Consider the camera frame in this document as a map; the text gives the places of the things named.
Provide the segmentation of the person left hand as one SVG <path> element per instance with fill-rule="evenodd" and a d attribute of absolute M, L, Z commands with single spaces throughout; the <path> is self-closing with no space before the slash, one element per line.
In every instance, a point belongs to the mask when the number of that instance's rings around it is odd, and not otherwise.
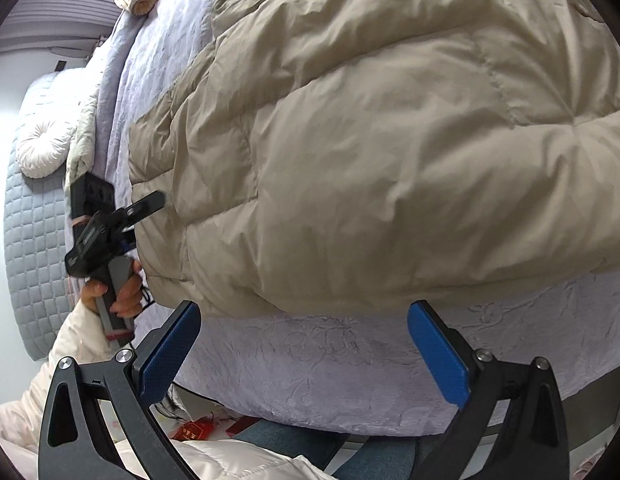
<path fill-rule="evenodd" d="M 131 278 L 122 286 L 118 296 L 116 296 L 116 301 L 110 307 L 110 312 L 118 318 L 134 318 L 134 316 L 142 312 L 142 300 L 144 299 L 142 294 L 142 277 L 140 276 L 142 265 L 138 260 L 133 261 L 132 271 Z M 103 282 L 89 280 L 81 290 L 80 300 L 88 310 L 97 314 L 96 300 L 104 296 L 107 290 L 108 286 Z"/>

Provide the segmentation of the white sleeve forearm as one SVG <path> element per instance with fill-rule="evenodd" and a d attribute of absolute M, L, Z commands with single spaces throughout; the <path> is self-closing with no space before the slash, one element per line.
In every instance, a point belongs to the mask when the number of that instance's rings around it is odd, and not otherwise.
<path fill-rule="evenodd" d="M 70 424 L 61 437 L 72 440 L 79 434 L 72 410 L 75 376 L 83 365 L 109 361 L 112 356 L 99 315 L 79 301 L 24 393 L 0 404 L 0 449 L 22 478 L 40 477 L 40 445 L 55 422 Z"/>

